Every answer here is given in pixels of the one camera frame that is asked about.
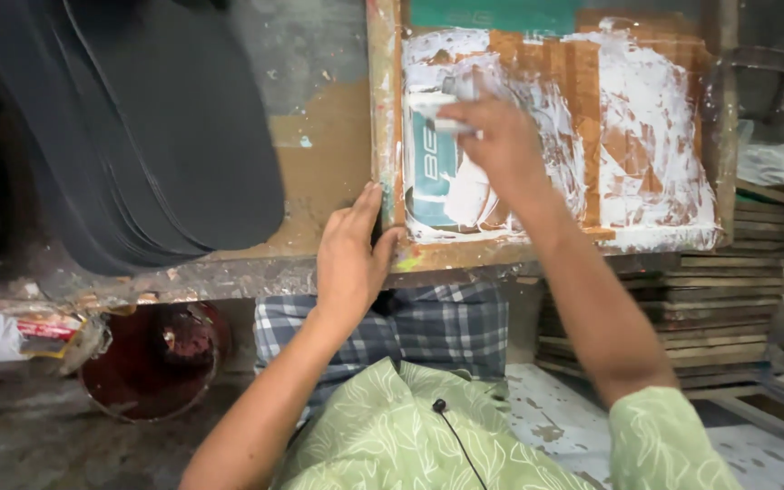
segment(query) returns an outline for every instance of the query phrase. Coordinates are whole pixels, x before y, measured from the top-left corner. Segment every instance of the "green patterned shirt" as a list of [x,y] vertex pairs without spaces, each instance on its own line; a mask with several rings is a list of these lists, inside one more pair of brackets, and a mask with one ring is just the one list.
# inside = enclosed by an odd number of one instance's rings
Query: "green patterned shirt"
[[[507,426],[506,384],[388,358],[334,392],[290,447],[275,488],[592,490]],[[610,410],[619,490],[741,489],[679,390],[650,387]]]

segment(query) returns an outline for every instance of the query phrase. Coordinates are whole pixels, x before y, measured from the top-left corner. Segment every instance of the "red bucket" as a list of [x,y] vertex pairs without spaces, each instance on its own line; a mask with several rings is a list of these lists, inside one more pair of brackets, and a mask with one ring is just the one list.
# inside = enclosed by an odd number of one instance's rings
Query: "red bucket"
[[108,324],[110,346],[78,376],[99,409],[127,422],[156,422],[197,404],[232,342],[229,325],[206,303],[141,306]]

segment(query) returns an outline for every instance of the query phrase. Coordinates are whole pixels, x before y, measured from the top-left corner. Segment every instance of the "wooden table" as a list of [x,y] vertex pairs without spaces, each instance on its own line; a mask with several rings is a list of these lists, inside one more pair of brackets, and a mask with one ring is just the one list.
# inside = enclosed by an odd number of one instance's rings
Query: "wooden table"
[[[236,3],[229,15],[252,55],[271,114],[287,196],[279,231],[250,250],[220,251],[156,273],[120,278],[88,273],[49,237],[6,111],[2,148],[18,206],[9,251],[0,257],[0,312],[315,292],[314,258],[325,222],[333,210],[351,203],[370,178],[365,4],[256,0]],[[608,258],[619,272],[666,270],[678,260],[676,254]],[[387,285],[461,284],[540,273],[539,264],[524,256],[523,262],[507,265],[395,273]]]

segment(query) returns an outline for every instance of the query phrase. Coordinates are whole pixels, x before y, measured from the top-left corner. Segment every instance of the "forearm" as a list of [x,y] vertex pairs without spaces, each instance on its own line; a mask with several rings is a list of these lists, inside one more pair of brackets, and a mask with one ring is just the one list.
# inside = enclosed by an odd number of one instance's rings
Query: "forearm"
[[344,341],[329,332],[349,331],[324,328],[333,321],[317,309],[308,315],[196,451],[181,489],[267,488],[317,380]]
[[550,191],[519,214],[532,237],[567,337],[604,403],[648,385],[677,385],[649,320]]

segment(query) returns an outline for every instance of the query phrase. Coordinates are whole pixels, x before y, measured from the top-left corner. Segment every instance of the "hand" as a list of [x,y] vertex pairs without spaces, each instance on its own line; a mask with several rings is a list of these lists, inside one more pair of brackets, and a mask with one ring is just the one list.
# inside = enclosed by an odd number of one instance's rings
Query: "hand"
[[474,102],[441,107],[437,117],[452,118],[483,132],[460,134],[458,143],[489,177],[498,197],[514,212],[551,191],[537,125],[513,104],[483,95]]
[[382,187],[369,182],[352,207],[328,218],[316,257],[316,308],[334,318],[347,336],[365,317],[389,273],[403,228],[390,228],[371,249],[371,229],[380,211]]

